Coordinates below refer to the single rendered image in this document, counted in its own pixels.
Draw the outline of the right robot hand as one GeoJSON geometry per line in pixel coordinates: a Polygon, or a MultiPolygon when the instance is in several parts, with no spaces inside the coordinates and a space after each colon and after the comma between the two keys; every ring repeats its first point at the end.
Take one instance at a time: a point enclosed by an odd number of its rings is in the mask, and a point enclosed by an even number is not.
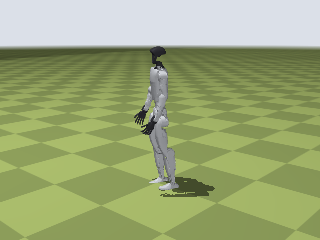
{"type": "MultiPolygon", "coordinates": [[[[148,113],[148,111],[145,111],[144,110],[144,108],[145,108],[145,105],[143,106],[143,108],[142,108],[142,111],[140,111],[134,118],[136,118],[137,116],[137,119],[136,119],[136,121],[135,121],[135,123],[137,123],[137,124],[139,124],[139,125],[141,125],[141,122],[142,122],[142,125],[144,124],[144,120],[145,120],[145,118],[146,118],[146,113],[148,113]],[[141,119],[141,120],[140,120],[141,119]],[[137,122],[137,120],[138,120],[138,122],[137,122]],[[142,121],[143,120],[143,121],[142,121]],[[140,123],[139,123],[139,121],[140,121],[140,123]]],[[[150,108],[149,108],[150,109],[150,108]]]]}

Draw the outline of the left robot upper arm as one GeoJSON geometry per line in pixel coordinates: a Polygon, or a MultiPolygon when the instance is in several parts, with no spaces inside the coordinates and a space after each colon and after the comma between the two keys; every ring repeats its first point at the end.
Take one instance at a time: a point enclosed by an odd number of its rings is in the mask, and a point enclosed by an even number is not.
{"type": "Polygon", "coordinates": [[[166,97],[166,101],[167,101],[168,100],[168,74],[165,71],[159,71],[158,80],[159,80],[159,85],[160,85],[160,90],[162,92],[162,95],[166,97]]]}

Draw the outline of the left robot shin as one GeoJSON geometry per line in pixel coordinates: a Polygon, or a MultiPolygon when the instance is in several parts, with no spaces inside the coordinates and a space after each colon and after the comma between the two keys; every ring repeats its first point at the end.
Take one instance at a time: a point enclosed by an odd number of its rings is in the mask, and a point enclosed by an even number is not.
{"type": "Polygon", "coordinates": [[[176,185],[175,181],[175,171],[176,171],[176,159],[175,152],[173,150],[169,150],[167,153],[167,157],[163,154],[163,161],[165,165],[165,169],[168,175],[168,179],[171,185],[176,185]]]}

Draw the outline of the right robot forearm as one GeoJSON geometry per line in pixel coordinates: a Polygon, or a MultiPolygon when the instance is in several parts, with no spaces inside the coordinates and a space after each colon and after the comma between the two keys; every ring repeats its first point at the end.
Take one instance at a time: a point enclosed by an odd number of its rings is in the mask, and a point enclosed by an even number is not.
{"type": "Polygon", "coordinates": [[[151,102],[153,102],[153,98],[152,98],[152,94],[148,91],[148,95],[147,95],[147,101],[145,102],[145,107],[144,107],[144,111],[148,111],[150,106],[152,105],[151,102]]]}

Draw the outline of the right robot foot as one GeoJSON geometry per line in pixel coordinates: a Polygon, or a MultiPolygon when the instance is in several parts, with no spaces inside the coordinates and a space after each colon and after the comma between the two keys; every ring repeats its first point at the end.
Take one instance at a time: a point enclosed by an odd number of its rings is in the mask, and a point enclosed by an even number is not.
{"type": "Polygon", "coordinates": [[[167,177],[165,177],[165,178],[163,178],[163,179],[161,179],[161,178],[159,177],[159,178],[157,178],[156,180],[151,181],[150,184],[156,184],[156,183],[167,182],[167,181],[169,181],[169,179],[168,179],[167,177]]]}

